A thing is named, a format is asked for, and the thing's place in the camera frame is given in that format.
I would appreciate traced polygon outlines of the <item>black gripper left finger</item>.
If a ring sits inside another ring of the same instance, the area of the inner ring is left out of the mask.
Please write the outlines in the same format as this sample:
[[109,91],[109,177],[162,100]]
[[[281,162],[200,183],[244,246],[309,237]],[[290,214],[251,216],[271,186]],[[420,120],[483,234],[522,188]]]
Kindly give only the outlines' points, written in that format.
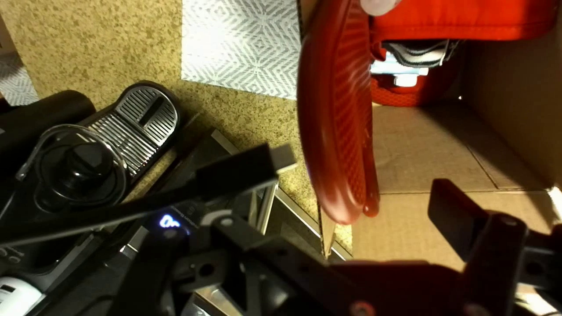
[[111,306],[111,316],[162,316],[176,313],[174,299],[227,283],[235,299],[246,299],[246,272],[241,269],[242,235],[262,235],[230,209],[207,206],[272,186],[278,181],[274,155],[267,144],[223,158],[195,172],[186,184],[134,200],[120,209],[125,220],[162,218],[174,211],[172,228],[156,228],[144,237],[125,281]]

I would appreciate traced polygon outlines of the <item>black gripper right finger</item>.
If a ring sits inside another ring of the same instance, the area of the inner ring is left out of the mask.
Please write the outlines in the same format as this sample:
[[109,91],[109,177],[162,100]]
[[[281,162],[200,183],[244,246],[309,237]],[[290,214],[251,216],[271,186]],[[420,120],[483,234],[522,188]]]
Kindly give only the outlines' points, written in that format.
[[478,206],[450,179],[434,179],[429,220],[464,260],[450,297],[455,313],[516,316],[516,288],[532,286],[562,309],[562,232],[532,230],[523,220]]

